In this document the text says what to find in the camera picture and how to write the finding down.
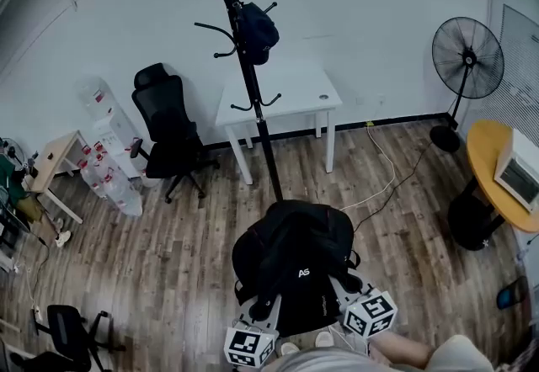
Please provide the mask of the black mesh office chair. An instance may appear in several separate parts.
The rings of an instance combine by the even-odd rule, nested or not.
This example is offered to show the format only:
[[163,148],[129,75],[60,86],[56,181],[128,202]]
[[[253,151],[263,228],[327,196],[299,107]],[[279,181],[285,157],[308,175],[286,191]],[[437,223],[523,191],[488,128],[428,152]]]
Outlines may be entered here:
[[199,198],[205,198],[193,173],[206,167],[219,168],[220,163],[205,155],[196,123],[186,112],[181,78],[168,74],[162,63],[156,63],[135,75],[134,88],[131,98],[146,123],[153,146],[145,151],[143,140],[135,140],[131,145],[131,158],[146,159],[147,178],[173,180],[165,193],[167,204],[172,202],[171,193],[183,178],[192,182]]

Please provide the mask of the small black desk fan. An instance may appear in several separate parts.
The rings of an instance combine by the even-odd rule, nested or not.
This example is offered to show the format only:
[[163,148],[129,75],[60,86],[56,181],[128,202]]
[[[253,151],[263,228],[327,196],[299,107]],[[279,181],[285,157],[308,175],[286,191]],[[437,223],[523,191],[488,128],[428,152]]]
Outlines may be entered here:
[[8,159],[16,161],[19,164],[23,163],[24,152],[16,141],[11,138],[0,137],[0,147],[3,148]]

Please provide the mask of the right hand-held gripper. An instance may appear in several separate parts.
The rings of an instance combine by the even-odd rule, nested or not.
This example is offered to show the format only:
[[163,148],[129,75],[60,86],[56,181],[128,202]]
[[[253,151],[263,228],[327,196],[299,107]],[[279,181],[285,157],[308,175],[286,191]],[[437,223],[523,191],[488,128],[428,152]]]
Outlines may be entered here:
[[349,277],[360,283],[359,289],[346,289],[329,276],[339,304],[338,321],[342,327],[363,339],[369,339],[391,328],[398,308],[387,291],[380,291],[369,279],[350,268]]

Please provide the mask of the blue and black device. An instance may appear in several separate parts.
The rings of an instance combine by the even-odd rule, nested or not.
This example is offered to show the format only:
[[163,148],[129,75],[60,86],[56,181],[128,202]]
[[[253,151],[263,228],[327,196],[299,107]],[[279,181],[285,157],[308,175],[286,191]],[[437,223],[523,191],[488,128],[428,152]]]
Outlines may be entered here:
[[526,276],[520,276],[499,291],[496,297],[496,305],[499,310],[508,309],[523,302],[528,295],[528,283]]

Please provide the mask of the white desk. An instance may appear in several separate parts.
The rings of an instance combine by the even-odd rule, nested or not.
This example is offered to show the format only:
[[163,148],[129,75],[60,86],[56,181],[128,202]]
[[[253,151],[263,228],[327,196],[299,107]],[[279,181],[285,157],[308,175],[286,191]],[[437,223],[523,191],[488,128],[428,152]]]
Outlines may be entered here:
[[[315,119],[317,138],[321,136],[322,128],[327,128],[326,172],[331,173],[334,170],[334,113],[342,105],[342,100],[323,68],[310,61],[285,62],[275,69],[263,66],[257,70],[256,75],[262,100],[274,101],[262,108],[266,120],[287,115],[311,114]],[[229,79],[221,95],[216,126],[222,127],[226,132],[243,181],[251,185],[253,179],[235,131],[239,128],[245,134],[247,147],[253,147],[247,125],[255,121],[256,115],[253,109],[239,109],[240,106],[247,107],[248,103],[248,92],[243,79],[240,76]]]

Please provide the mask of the person's grey shirt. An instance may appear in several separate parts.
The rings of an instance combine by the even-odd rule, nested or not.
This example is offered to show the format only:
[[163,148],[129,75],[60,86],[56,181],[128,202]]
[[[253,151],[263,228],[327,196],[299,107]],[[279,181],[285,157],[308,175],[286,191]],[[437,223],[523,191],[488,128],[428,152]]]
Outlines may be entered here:
[[281,356],[260,372],[494,372],[488,358],[466,336],[450,337],[434,349],[425,369],[391,364],[388,360],[382,363],[366,353],[331,347]]

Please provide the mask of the black backpack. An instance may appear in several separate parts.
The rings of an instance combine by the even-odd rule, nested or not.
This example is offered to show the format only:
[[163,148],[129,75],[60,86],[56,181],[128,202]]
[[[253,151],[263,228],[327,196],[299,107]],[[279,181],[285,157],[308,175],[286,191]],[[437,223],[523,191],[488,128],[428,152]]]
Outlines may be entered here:
[[329,205],[288,199],[273,203],[235,242],[232,266],[239,304],[253,300],[255,326],[280,304],[276,331],[291,337],[326,327],[339,316],[336,280],[347,295],[363,288],[350,274],[354,229],[350,218]]

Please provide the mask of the black armless swivel chair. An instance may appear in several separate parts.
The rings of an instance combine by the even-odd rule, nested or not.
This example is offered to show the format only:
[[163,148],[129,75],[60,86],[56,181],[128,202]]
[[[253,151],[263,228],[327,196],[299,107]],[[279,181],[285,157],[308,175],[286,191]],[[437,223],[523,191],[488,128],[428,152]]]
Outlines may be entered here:
[[73,306],[47,306],[47,320],[44,326],[34,319],[34,330],[49,334],[55,350],[33,358],[10,353],[8,359],[22,372],[90,372],[93,365],[99,372],[113,372],[102,365],[98,350],[126,351],[126,346],[114,341],[114,320],[107,311],[100,311],[89,329],[85,327],[86,318]]

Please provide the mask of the black standing fan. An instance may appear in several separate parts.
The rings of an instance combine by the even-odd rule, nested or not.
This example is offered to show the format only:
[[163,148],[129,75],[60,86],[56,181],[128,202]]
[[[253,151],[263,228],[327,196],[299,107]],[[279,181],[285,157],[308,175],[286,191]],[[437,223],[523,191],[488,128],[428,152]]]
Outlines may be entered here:
[[442,151],[460,147],[456,114],[461,101],[483,99],[496,91],[504,75],[504,54],[493,32],[476,19],[455,17],[435,32],[432,60],[441,81],[455,95],[451,117],[430,130],[430,140]]

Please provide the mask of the window blinds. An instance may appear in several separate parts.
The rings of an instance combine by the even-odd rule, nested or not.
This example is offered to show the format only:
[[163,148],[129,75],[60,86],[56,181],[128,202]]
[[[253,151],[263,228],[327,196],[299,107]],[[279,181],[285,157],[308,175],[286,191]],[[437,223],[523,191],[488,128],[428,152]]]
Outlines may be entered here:
[[504,54],[499,88],[481,115],[510,125],[539,146],[539,0],[489,0],[490,29]]

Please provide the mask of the white box appliance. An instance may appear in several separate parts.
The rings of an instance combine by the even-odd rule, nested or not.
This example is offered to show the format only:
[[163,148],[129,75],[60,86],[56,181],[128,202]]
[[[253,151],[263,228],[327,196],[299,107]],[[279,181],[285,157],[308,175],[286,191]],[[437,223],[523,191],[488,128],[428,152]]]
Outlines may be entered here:
[[494,180],[529,213],[539,211],[539,147],[517,129],[498,156]]

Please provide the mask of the round yellow table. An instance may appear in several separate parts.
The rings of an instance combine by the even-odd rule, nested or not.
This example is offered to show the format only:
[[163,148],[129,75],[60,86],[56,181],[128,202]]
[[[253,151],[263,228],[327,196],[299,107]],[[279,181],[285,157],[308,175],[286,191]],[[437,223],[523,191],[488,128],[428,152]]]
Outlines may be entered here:
[[505,222],[520,231],[539,233],[539,211],[529,213],[494,180],[498,156],[511,129],[496,120],[478,120],[468,131],[466,147],[472,178],[452,200],[447,216],[453,238],[467,250],[486,247]]

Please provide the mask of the person's right forearm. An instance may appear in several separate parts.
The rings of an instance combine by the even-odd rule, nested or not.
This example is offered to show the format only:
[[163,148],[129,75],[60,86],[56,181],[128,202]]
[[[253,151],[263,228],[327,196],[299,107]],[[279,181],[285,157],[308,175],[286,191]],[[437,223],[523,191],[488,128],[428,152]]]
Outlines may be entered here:
[[371,346],[391,364],[425,369],[435,349],[396,333],[380,332],[369,339]]

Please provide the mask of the black coat rack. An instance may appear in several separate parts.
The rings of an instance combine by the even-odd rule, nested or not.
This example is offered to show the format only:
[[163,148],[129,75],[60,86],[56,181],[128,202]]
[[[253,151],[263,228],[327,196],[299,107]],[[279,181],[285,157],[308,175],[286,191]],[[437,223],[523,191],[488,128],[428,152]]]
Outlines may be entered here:
[[[249,106],[248,107],[241,107],[236,104],[233,104],[231,106],[232,109],[243,111],[243,112],[254,112],[255,114],[255,121],[259,132],[259,138],[262,143],[263,151],[264,151],[264,157],[265,161],[267,163],[267,168],[269,169],[269,177],[271,181],[271,185],[274,190],[275,198],[278,201],[283,200],[283,195],[281,191],[280,186],[280,180],[279,175],[275,163],[274,154],[271,149],[270,145],[270,135],[267,127],[267,123],[265,120],[265,117],[263,115],[263,107],[269,107],[270,105],[274,104],[280,97],[280,94],[277,94],[271,101],[266,103],[261,95],[260,88],[259,88],[259,82],[258,78],[256,76],[255,71],[255,65],[251,64],[248,61],[248,58],[246,57],[245,53],[243,52],[243,45],[240,41],[240,34],[238,33],[237,29],[237,5],[239,3],[244,3],[241,0],[223,0],[226,6],[227,10],[227,16],[230,22],[231,30],[229,32],[225,31],[224,29],[221,29],[219,27],[209,25],[209,24],[202,24],[196,22],[195,25],[201,28],[205,29],[211,29],[217,32],[220,32],[224,35],[226,35],[230,41],[233,43],[233,49],[229,51],[228,53],[215,53],[215,58],[220,57],[227,57],[231,56],[233,54],[237,55],[239,64],[241,67],[241,71],[243,74],[243,80],[245,83],[245,87],[248,94],[248,100],[249,100]],[[268,8],[262,9],[267,14],[268,12],[277,6],[276,2],[273,2]]]

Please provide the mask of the pile of clear water bottles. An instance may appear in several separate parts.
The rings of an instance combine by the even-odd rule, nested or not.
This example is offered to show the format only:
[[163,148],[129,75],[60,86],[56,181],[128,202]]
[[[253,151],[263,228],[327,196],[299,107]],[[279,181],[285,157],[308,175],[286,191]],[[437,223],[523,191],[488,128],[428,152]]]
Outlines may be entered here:
[[115,163],[104,147],[85,145],[83,158],[77,163],[85,183],[102,199],[113,203],[121,213],[128,216],[142,215],[140,193]]

